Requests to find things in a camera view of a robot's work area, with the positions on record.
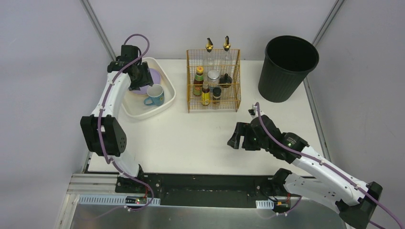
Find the black trash can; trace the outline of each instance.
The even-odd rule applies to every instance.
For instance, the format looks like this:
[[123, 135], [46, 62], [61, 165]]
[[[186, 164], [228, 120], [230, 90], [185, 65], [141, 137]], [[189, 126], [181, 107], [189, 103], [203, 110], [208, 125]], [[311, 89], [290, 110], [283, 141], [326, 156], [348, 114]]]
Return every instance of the black trash can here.
[[259, 92], [268, 101], [286, 101], [319, 62], [316, 48], [295, 36], [279, 36], [266, 46]]

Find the white wall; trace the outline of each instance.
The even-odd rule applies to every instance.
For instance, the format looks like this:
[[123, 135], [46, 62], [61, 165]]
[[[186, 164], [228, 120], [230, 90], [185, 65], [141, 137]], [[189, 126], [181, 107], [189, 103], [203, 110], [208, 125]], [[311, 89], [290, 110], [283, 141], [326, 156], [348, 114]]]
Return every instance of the white wall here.
[[267, 43], [279, 35], [312, 41], [335, 0], [90, 0], [118, 55], [130, 32], [150, 39], [147, 56], [185, 59], [210, 37], [222, 49], [225, 36], [242, 59], [263, 60]]
[[[405, 1], [345, 1], [309, 75], [334, 163], [383, 186], [381, 202], [405, 221]], [[372, 218], [399, 228], [378, 208]]]
[[0, 228], [54, 228], [110, 60], [78, 0], [3, 0], [0, 31]]

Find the bottle cap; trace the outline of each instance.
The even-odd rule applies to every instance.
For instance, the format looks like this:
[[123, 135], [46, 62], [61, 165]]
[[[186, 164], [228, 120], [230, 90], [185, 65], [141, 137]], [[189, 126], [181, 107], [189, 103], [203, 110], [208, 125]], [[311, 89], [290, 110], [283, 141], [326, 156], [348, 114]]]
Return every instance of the bottle cap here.
[[204, 81], [204, 82], [202, 83], [202, 88], [204, 88], [204, 89], [207, 89], [207, 88], [208, 88], [208, 82], [207, 82], [207, 81]]
[[214, 44], [210, 38], [207, 38], [207, 40], [208, 40], [208, 42], [205, 45], [205, 49], [207, 50], [207, 52], [211, 52], [213, 50]]
[[197, 66], [197, 73], [204, 73], [204, 68], [202, 66]]
[[213, 89], [213, 95], [214, 95], [215, 97], [219, 97], [219, 96], [221, 95], [221, 92], [222, 92], [222, 90], [221, 90], [219, 87], [215, 87], [215, 88]]
[[232, 78], [229, 77], [228, 73], [225, 73], [225, 75], [222, 76], [222, 77], [219, 79], [219, 83], [220, 83], [220, 84], [232, 83]]
[[224, 47], [225, 51], [228, 51], [231, 48], [231, 43], [229, 43], [229, 37], [228, 36], [225, 37], [225, 43], [224, 43], [223, 47]]
[[211, 70], [208, 72], [208, 78], [212, 81], [215, 81], [219, 78], [219, 71]]

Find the mug handle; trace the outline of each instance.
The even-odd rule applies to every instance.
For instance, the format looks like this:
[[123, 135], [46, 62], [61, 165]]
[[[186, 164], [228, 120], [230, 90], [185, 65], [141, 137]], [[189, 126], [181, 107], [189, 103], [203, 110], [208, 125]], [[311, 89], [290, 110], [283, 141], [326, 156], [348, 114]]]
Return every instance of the mug handle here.
[[146, 106], [152, 106], [153, 105], [153, 100], [152, 98], [148, 97], [143, 101], [143, 104], [145, 104]]

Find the red wire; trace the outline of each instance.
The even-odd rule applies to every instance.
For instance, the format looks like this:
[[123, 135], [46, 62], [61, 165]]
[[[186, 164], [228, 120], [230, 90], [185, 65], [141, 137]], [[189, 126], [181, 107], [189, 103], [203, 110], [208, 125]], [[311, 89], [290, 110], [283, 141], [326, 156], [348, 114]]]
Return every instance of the red wire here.
[[147, 196], [148, 196], [148, 187], [145, 187], [145, 196], [143, 198], [146, 199]]

